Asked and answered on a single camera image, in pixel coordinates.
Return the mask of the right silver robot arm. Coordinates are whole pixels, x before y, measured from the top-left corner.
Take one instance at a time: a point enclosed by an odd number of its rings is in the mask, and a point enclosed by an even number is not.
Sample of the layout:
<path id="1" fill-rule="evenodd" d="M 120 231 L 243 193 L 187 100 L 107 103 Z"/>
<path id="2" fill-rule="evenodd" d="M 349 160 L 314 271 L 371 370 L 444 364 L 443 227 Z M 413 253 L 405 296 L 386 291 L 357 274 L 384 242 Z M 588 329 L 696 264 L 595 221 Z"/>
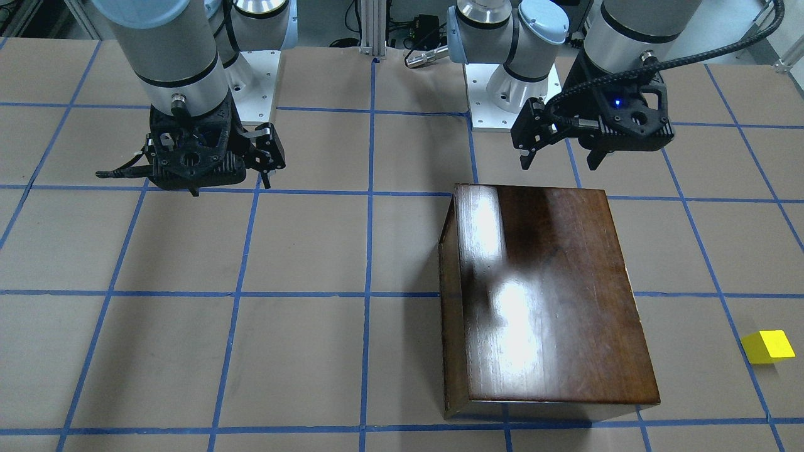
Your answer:
<path id="1" fill-rule="evenodd" d="M 269 116 L 281 50 L 298 43 L 294 1 L 95 1 L 150 99 L 149 133 L 98 178 L 164 191 L 244 182 L 286 166 Z"/>

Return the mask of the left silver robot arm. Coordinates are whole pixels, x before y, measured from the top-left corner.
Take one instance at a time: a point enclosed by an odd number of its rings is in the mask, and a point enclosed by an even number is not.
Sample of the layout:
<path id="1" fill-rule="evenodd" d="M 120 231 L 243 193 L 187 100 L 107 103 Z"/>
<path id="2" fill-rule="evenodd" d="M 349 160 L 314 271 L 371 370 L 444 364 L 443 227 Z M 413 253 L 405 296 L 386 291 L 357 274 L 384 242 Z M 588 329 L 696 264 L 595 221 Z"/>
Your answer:
<path id="1" fill-rule="evenodd" d="M 603 1 L 559 94 L 512 94 L 548 80 L 570 20 L 552 1 L 457 1 L 448 9 L 451 61 L 494 64 L 491 94 L 517 114 L 512 146 L 528 169 L 536 153 L 565 138 L 588 149 L 594 171 L 616 151 L 654 152 L 675 137 L 660 71 L 631 79 L 585 82 L 660 62 L 700 7 L 698 1 Z"/>

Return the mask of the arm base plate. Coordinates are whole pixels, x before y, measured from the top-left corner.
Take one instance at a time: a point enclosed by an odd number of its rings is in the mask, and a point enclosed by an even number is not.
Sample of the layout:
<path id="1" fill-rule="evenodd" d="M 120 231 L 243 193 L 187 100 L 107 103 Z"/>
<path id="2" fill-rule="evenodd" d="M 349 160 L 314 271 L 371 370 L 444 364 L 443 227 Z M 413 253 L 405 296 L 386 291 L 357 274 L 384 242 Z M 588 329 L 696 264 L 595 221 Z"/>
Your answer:
<path id="1" fill-rule="evenodd" d="M 281 52 L 247 51 L 225 69 L 239 118 L 244 125 L 272 121 Z"/>
<path id="2" fill-rule="evenodd" d="M 545 104 L 561 90 L 555 64 L 545 79 L 534 83 L 514 79 L 501 64 L 465 64 L 464 72 L 475 132 L 508 132 L 526 100 Z"/>

